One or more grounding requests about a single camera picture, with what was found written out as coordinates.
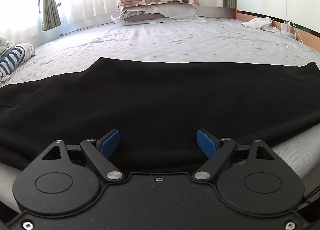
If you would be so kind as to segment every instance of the blue pad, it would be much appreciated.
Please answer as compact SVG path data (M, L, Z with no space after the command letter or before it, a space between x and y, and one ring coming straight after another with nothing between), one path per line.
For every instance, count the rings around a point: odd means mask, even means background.
M120 142L120 133L115 131L109 138L101 143L100 153L109 159L114 153L116 148L118 148Z
M214 140L209 138L203 131L198 130L197 142L204 154L211 158L218 150Z

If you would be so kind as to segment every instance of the metal pin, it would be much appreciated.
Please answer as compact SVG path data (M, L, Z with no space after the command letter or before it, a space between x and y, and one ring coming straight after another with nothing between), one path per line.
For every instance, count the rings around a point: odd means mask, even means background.
M205 171L199 171L195 173L195 178L196 179L208 179L210 177L210 174Z
M120 171L111 171L107 174L109 179L119 179L122 177L122 173Z
M164 178L163 177L156 177L156 182L163 182Z
M285 225L285 230L294 230L296 227L295 222L289 222Z
M23 228L24 228L25 230L32 230L32 229L33 229L33 224L30 223L30 222L28 222L28 221L24 222L24 223L22 224L22 226L23 226Z

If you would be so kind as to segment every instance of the orange flower print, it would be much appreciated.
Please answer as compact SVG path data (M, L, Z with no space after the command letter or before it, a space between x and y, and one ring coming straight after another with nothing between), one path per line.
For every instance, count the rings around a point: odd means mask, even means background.
M132 7L137 5L142 0L120 0L124 7Z
M193 0L193 4L194 4L194 5L198 5L198 6L200 6L200 2L199 2L199 0Z

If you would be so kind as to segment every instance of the blue and white striped fabric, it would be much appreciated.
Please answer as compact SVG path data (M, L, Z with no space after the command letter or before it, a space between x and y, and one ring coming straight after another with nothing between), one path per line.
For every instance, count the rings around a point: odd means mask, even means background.
M28 43L16 45L4 59L0 60L0 78L10 75L19 64L28 61L35 55L33 46Z

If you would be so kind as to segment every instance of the bed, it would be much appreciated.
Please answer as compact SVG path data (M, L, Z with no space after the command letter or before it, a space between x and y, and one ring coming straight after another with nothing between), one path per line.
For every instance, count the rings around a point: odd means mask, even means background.
M90 27L36 48L36 56L2 86L79 72L98 58L147 62L241 62L304 66L320 54L300 49L295 40L241 25L241 21L206 18L132 26L115 23ZM274 151L303 178L320 161L320 124L275 146ZM12 183L17 169L0 166L0 201L17 210Z

